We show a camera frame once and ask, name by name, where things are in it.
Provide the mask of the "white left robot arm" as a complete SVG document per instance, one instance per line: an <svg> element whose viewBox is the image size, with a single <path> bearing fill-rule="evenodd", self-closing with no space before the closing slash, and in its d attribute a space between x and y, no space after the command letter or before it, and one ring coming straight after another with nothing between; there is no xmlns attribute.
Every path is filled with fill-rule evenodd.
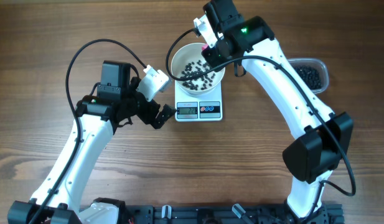
<svg viewBox="0 0 384 224"><path fill-rule="evenodd" d="M145 76L131 77L135 66L103 62L101 80L76 105L72 132L52 170L28 202L15 201L9 223L132 223L125 202L97 198L81 210L80 202L98 157L118 128L137 116L155 129L175 114L169 105L154 101L169 77L147 65Z"/></svg>

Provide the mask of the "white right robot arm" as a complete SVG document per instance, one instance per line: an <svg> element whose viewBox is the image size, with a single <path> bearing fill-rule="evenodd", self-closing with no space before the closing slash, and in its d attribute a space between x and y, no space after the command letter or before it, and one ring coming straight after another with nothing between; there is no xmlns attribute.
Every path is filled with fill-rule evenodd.
<svg viewBox="0 0 384 224"><path fill-rule="evenodd" d="M353 121L335 114L288 62L274 32L261 17L245 19L232 1L210 1L198 30L207 42L202 56L214 70L242 66L264 88L294 138L283 151L293 176L283 221L331 222L321 196L340 162L347 162Z"/></svg>

